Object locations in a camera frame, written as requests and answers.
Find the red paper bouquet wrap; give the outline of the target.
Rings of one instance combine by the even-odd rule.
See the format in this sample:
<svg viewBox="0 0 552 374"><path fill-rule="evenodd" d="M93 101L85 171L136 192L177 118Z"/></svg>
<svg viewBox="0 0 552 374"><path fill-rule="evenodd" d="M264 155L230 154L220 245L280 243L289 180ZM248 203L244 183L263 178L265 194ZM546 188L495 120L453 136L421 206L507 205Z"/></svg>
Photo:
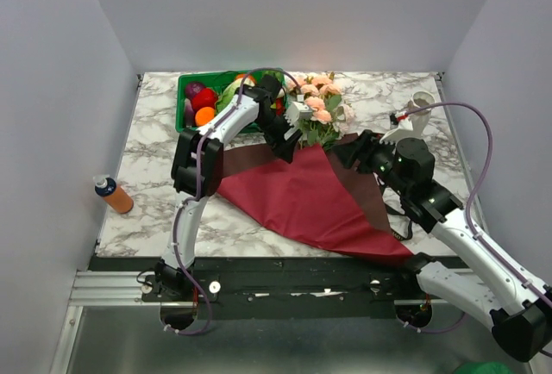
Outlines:
<svg viewBox="0 0 552 374"><path fill-rule="evenodd" d="M266 145L227 150L218 193L289 240L383 265L413 255L392 235L373 175L343 168L319 146L297 150L290 164Z"/></svg>

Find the black ribbon with gold text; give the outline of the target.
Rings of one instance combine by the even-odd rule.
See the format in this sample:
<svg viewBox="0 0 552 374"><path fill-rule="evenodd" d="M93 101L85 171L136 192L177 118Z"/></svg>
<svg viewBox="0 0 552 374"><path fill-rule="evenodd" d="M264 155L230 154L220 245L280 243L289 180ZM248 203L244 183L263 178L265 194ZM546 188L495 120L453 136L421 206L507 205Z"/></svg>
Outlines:
<svg viewBox="0 0 552 374"><path fill-rule="evenodd" d="M401 210L385 203L386 213L393 237L401 242L412 240L413 221Z"/></svg>

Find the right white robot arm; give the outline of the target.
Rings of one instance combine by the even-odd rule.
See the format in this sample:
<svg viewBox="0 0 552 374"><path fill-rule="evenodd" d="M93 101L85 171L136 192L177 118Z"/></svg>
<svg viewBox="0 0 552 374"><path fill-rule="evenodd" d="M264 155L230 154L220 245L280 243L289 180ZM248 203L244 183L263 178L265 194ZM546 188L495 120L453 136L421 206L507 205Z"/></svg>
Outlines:
<svg viewBox="0 0 552 374"><path fill-rule="evenodd" d="M345 168L377 176L398 195L406 216L448 246L480 279L475 283L419 253L397 276L403 296L426 292L453 304L488 328L502 350L520 362L530 361L550 343L550 284L468 222L467 207L433 178L435 158L423 140L390 143L366 130L334 146L333 152Z"/></svg>

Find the pink artificial flowers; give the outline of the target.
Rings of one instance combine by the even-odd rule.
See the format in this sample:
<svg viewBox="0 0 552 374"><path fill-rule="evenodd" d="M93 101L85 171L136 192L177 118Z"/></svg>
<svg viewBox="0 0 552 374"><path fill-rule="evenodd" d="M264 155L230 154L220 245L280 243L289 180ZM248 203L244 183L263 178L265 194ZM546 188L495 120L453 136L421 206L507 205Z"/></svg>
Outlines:
<svg viewBox="0 0 552 374"><path fill-rule="evenodd" d="M342 97L342 88L334 72L296 74L294 78L298 83L288 78L285 93L295 101L302 96L312 110L312 115L299 123L302 132L299 146L319 145L329 150L348 133L354 111Z"/></svg>

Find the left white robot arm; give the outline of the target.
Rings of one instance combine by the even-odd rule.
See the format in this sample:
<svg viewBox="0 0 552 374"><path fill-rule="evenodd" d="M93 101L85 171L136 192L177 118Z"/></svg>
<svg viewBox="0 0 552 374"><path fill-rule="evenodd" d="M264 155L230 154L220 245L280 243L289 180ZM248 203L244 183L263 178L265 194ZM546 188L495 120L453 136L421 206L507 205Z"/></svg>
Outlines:
<svg viewBox="0 0 552 374"><path fill-rule="evenodd" d="M212 121L179 134L171 169L177 207L166 250L154 267L155 282L170 299L183 300L199 287L191 275L195 244L204 207L223 179L225 146L253 122L276 158L292 162L301 132L296 120L272 108L281 89L273 75L263 76L254 86L241 81Z"/></svg>

